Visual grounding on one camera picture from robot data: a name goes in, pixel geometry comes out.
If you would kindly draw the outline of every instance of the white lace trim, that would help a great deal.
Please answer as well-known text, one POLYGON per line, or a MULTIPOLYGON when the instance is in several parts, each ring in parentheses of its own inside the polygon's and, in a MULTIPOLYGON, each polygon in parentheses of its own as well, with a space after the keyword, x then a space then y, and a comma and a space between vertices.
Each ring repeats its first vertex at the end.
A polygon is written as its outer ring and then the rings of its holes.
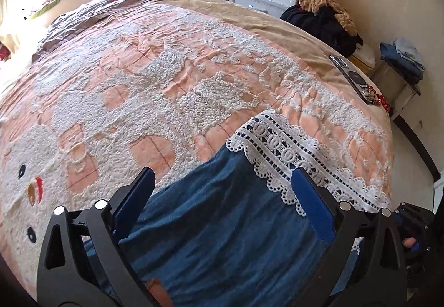
MULTIPOLYGON (((295 205, 301 216, 306 214, 291 188, 292 171, 298 167, 303 167, 337 201, 347 201, 358 211, 377 212, 390 205, 380 187, 367 186, 363 178, 340 167, 325 145, 309 137, 301 127, 290 125, 274 110, 251 118, 227 139, 226 146, 232 152, 243 150, 256 175, 267 180, 268 189, 280 192, 282 201, 295 205)), ((360 240, 357 238, 353 249, 358 249, 360 240)))

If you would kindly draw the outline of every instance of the beige knit sweater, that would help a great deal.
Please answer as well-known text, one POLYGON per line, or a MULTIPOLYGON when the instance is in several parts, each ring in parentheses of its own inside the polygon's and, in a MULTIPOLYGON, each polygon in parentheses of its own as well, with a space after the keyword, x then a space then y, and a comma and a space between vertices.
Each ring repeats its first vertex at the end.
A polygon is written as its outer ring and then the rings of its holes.
POLYGON ((350 13, 338 4, 336 0, 299 0, 301 8, 305 11, 316 14, 323 6, 330 6, 335 11, 335 18, 339 24, 350 35, 355 36, 358 34, 356 30, 356 24, 352 20, 350 13))

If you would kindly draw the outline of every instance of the black eye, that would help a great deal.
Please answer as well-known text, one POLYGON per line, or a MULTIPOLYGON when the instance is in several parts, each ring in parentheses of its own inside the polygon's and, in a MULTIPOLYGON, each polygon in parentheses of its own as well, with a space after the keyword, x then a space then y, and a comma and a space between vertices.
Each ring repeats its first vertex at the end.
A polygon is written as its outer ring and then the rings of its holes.
POLYGON ((19 179, 25 175, 26 166, 22 164, 22 166, 19 169, 19 179))
POLYGON ((28 238, 33 243, 37 242, 36 233, 34 232, 32 227, 28 228, 28 238))

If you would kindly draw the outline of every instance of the windowsill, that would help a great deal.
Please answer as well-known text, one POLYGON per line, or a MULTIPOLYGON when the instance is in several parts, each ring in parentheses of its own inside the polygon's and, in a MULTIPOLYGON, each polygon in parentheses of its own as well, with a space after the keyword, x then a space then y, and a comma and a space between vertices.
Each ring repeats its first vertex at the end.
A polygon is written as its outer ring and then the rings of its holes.
POLYGON ((29 20, 35 19, 39 16, 41 16, 42 14, 46 13, 46 11, 52 9, 53 7, 55 7, 58 3, 60 3, 62 0, 53 0, 47 4, 45 4, 45 6, 43 6, 40 10, 36 11, 34 14, 30 15, 28 17, 29 20))

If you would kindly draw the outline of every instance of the red beaded bracelet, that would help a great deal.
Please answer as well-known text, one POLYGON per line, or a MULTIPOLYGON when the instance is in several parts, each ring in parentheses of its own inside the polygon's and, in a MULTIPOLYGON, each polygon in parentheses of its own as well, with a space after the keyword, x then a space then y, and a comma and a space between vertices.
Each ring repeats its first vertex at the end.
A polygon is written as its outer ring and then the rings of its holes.
POLYGON ((375 105, 382 105, 385 110, 390 110, 390 105, 389 103, 387 103, 383 95, 377 94, 375 89, 371 85, 368 86, 368 90, 370 93, 373 93, 377 97, 377 100, 374 101, 375 105))

